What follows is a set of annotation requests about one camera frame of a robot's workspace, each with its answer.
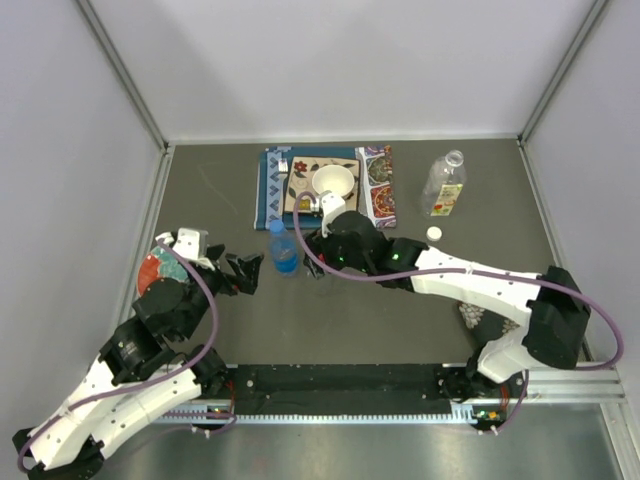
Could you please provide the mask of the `large clear juice bottle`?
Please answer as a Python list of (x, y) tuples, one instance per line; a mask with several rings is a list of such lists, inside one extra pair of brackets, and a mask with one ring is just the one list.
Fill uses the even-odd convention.
[(421, 194), (421, 211), (429, 217), (449, 216), (467, 181), (461, 151), (451, 150), (436, 159)]

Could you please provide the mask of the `black floral square plate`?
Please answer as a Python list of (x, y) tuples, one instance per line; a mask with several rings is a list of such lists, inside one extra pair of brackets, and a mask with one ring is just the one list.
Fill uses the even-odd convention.
[(502, 338), (519, 328), (519, 325), (495, 312), (476, 305), (459, 302), (457, 305), (462, 320), (478, 346)]

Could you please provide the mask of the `round red teal plate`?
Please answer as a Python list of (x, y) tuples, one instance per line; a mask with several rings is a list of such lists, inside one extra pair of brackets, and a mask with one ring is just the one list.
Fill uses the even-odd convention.
[(140, 264), (136, 281), (137, 293), (142, 296), (152, 283), (165, 278), (185, 283), (189, 275), (173, 256), (156, 246), (146, 254)]

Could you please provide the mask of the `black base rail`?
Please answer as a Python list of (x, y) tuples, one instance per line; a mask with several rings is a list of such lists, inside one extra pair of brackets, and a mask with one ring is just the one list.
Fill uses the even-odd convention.
[(230, 371), (241, 415), (448, 414), (437, 364), (240, 365)]

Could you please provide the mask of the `square floral beige plate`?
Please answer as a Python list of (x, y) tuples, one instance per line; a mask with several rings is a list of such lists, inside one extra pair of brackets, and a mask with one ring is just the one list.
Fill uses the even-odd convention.
[(295, 198), (303, 191), (311, 191), (315, 196), (319, 195), (312, 186), (313, 176), (317, 171), (327, 165), (339, 165), (352, 173), (354, 176), (354, 187), (350, 194), (345, 197), (347, 210), (356, 210), (358, 207), (358, 190), (360, 179), (360, 163), (355, 159), (337, 157), (304, 157), (295, 156), (292, 159), (292, 167), (283, 183), (282, 199), (279, 213), (292, 213)]

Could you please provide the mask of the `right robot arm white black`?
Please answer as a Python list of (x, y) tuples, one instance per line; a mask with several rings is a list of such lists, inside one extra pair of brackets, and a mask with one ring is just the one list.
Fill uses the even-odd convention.
[(467, 363), (466, 380), (487, 396), (514, 374), (535, 367), (573, 370), (591, 309), (573, 276), (550, 266), (543, 274), (509, 272), (444, 253), (424, 242), (386, 237), (354, 211), (303, 236), (305, 263), (319, 277), (356, 271), (356, 280), (436, 295), (511, 322), (484, 341)]

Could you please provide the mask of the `blue patterned placemat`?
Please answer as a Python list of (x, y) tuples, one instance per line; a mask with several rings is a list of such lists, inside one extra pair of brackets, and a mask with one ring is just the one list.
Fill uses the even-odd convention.
[[(292, 213), (279, 213), (283, 183), (287, 180), (295, 156), (337, 157), (360, 163), (357, 211), (369, 217), (379, 229), (397, 225), (393, 190), (392, 150), (388, 145), (374, 146), (272, 146), (261, 153), (258, 164), (254, 228), (267, 230), (271, 220), (280, 218), (293, 227)], [(288, 172), (278, 172), (278, 160), (286, 159)]]

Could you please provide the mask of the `white bottle cap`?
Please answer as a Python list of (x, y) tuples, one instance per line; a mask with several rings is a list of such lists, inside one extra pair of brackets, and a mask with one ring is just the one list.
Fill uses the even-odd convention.
[(438, 242), (442, 239), (443, 232), (437, 226), (430, 226), (426, 231), (426, 236), (430, 242)]

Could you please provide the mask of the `red cap clear bottle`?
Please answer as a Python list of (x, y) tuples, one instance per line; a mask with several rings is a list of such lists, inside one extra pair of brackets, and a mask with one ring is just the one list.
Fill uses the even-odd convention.
[(332, 274), (325, 274), (315, 280), (315, 292), (320, 297), (334, 297), (342, 294), (344, 280)]

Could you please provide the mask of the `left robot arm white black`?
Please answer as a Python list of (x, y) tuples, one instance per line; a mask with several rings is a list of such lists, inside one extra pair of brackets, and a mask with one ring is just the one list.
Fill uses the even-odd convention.
[(218, 294), (252, 295), (264, 257), (239, 257), (170, 232), (139, 269), (134, 314), (101, 347), (85, 377), (41, 425), (13, 437), (18, 467), (30, 479), (90, 479), (129, 438), (202, 396), (233, 395), (212, 339), (178, 353)]

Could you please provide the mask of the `white ceramic bowl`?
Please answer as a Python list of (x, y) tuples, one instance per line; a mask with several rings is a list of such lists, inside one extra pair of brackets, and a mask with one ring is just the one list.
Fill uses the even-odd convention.
[(342, 198), (349, 196), (355, 186), (354, 175), (341, 165), (320, 167), (312, 177), (312, 187), (316, 193), (332, 192)]

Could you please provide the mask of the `blue cap water bottle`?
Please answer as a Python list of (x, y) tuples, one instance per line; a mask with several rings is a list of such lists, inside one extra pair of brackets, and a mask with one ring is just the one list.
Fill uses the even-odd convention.
[(293, 276), (298, 267), (296, 240), (280, 219), (269, 223), (269, 251), (277, 272), (284, 276)]

